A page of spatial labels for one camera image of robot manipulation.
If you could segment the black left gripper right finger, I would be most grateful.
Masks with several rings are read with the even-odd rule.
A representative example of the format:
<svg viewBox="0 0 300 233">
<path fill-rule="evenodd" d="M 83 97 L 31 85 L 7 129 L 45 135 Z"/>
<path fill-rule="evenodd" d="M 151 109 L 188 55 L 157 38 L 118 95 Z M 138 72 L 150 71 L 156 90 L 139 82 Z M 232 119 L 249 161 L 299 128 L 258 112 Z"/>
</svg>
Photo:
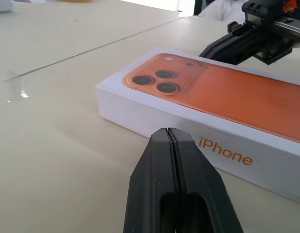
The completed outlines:
<svg viewBox="0 0 300 233">
<path fill-rule="evenodd" d="M 178 233 L 241 233 L 224 182 L 191 136 L 170 128 L 179 185 Z"/>
</svg>

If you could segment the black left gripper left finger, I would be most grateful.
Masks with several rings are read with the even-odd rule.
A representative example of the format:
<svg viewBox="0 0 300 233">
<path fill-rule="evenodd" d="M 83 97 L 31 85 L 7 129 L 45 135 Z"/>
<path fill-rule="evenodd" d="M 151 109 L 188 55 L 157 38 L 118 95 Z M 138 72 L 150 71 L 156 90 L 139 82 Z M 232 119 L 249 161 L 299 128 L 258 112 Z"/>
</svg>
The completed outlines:
<svg viewBox="0 0 300 233">
<path fill-rule="evenodd" d="M 181 225 L 176 128 L 154 132 L 133 170 L 124 218 L 125 233 L 178 233 Z"/>
</svg>

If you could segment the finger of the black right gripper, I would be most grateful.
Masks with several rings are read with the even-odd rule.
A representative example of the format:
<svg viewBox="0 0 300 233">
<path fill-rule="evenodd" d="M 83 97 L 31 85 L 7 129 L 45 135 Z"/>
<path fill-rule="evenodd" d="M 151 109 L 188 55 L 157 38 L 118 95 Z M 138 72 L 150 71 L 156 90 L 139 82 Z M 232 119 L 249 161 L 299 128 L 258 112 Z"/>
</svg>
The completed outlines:
<svg viewBox="0 0 300 233">
<path fill-rule="evenodd" d="M 277 36 L 274 22 L 255 24 L 232 22 L 228 34 L 208 45 L 202 54 L 277 53 Z"/>
<path fill-rule="evenodd" d="M 240 64 L 255 57 L 271 64 L 286 56 L 286 43 L 270 38 L 222 37 L 207 46 L 199 56 L 227 64 Z"/>
</svg>

